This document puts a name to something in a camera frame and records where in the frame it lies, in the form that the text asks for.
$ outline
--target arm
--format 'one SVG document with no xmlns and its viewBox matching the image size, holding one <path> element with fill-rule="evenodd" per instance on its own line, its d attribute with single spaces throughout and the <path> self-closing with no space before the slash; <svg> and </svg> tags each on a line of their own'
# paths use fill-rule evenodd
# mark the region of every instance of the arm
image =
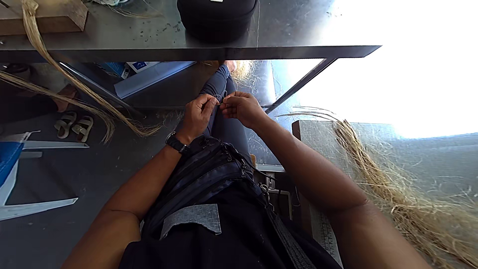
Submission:
<svg viewBox="0 0 478 269">
<path fill-rule="evenodd" d="M 217 103 L 215 97 L 204 94 L 187 104 L 184 127 L 176 134 L 179 141 L 188 145 L 201 135 Z M 118 268 L 126 246 L 140 240 L 140 221 L 158 197 L 180 157 L 181 154 L 166 145 L 123 184 L 101 209 L 62 268 Z"/>
<path fill-rule="evenodd" d="M 430 268 L 349 176 L 269 118 L 253 96 L 234 92 L 220 108 L 254 130 L 301 193 L 326 212 L 345 268 Z"/>
</svg>

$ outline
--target concrete floor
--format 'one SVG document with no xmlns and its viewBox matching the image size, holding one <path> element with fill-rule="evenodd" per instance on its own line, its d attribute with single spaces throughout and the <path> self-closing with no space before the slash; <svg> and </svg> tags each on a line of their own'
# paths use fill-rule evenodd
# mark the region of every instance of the concrete floor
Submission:
<svg viewBox="0 0 478 269">
<path fill-rule="evenodd" d="M 58 114 L 4 125 L 4 134 L 41 130 L 30 140 L 59 140 L 53 124 Z M 163 146 L 177 119 L 166 121 L 156 135 L 139 138 L 117 124 L 107 145 L 100 121 L 90 133 L 88 149 L 43 150 L 43 157 L 22 159 L 7 204 L 79 197 L 75 204 L 0 222 L 0 268 L 59 268 L 108 198 Z"/>
</svg>

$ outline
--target metal table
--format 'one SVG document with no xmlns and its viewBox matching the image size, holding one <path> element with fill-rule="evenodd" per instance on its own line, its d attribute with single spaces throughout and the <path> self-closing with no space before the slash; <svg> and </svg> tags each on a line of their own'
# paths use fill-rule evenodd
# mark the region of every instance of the metal table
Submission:
<svg viewBox="0 0 478 269">
<path fill-rule="evenodd" d="M 135 13 L 160 10 L 163 17 L 136 19 L 88 3 L 89 14 L 81 33 L 44 34 L 46 47 L 64 63 L 124 61 L 183 61 L 224 59 L 324 59 L 291 87 L 267 113 L 297 92 L 338 58 L 365 57 L 380 47 L 375 0 L 261 0 L 248 31 L 237 41 L 206 44 L 188 35 L 175 0 L 130 0 L 122 8 Z M 43 62 L 26 36 L 0 37 L 0 62 Z M 82 72 L 65 68 L 94 90 L 141 115 Z"/>
</svg>

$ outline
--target foot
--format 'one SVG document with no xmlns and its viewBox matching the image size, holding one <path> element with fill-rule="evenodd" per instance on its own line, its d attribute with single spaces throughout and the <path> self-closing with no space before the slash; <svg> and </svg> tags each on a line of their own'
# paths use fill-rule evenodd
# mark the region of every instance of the foot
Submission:
<svg viewBox="0 0 478 269">
<path fill-rule="evenodd" d="M 68 84 L 58 94 L 72 99 L 76 95 L 76 88 L 73 85 Z M 55 101 L 56 105 L 58 106 L 58 112 L 66 111 L 69 104 L 68 102 L 55 98 L 53 98 L 53 101 Z"/>
<path fill-rule="evenodd" d="M 224 64 L 228 67 L 229 72 L 231 73 L 236 71 L 236 68 L 238 67 L 235 60 L 224 61 Z"/>
</svg>

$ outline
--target wooden block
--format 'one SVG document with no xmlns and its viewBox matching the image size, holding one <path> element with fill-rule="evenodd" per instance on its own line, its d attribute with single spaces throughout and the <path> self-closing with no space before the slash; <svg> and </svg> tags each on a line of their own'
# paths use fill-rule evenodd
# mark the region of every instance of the wooden block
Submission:
<svg viewBox="0 0 478 269">
<path fill-rule="evenodd" d="M 26 34 L 21 0 L 3 0 L 0 4 L 0 35 Z M 85 28 L 88 8 L 81 0 L 35 0 L 40 33 L 80 32 Z"/>
</svg>

